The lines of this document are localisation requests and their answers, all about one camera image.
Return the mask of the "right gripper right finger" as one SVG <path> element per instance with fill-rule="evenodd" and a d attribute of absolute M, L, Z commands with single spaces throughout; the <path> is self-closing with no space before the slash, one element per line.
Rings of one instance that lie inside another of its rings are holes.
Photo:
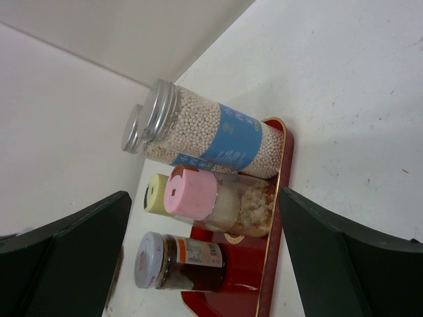
<path fill-rule="evenodd" d="M 280 213 L 306 316 L 421 316 L 422 243 L 371 229 L 284 188 Z"/>

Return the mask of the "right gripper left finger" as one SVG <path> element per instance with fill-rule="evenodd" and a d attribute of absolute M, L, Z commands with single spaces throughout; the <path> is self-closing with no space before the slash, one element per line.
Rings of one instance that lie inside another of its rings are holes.
<path fill-rule="evenodd" d="M 128 192 L 119 191 L 1 238 L 1 315 L 101 316 L 131 207 Z"/>

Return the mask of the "sauce jar white lid front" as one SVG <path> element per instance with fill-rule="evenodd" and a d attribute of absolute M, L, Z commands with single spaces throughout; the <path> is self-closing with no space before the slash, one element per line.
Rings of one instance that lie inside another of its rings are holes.
<path fill-rule="evenodd" d="M 140 289 L 217 292 L 225 275 L 225 254 L 216 243 L 147 232 L 137 249 L 134 279 Z"/>

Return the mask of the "yellow-green lid spice bottle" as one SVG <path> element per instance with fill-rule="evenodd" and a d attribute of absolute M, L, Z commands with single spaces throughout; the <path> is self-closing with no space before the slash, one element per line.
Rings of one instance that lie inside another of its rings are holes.
<path fill-rule="evenodd" d="M 152 175 L 146 187 L 143 199 L 143 208 L 145 212 L 171 217 L 171 215 L 166 212 L 164 204 L 164 194 L 168 178 L 169 177 L 164 174 Z"/>

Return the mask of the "pink lid spice bottle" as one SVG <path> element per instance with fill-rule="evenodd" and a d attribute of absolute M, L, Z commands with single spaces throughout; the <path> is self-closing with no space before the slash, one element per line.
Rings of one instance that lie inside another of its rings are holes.
<path fill-rule="evenodd" d="M 271 228 L 275 187 L 242 174 L 210 172 L 180 164 L 167 180 L 166 212 L 203 227 L 261 238 Z"/>

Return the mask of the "tall jar silver lid back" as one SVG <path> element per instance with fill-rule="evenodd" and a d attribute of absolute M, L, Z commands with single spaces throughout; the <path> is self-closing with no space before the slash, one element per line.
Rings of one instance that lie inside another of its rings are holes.
<path fill-rule="evenodd" d="M 284 134 L 258 119 L 162 79 L 143 111 L 149 143 L 262 179 L 279 172 Z"/>

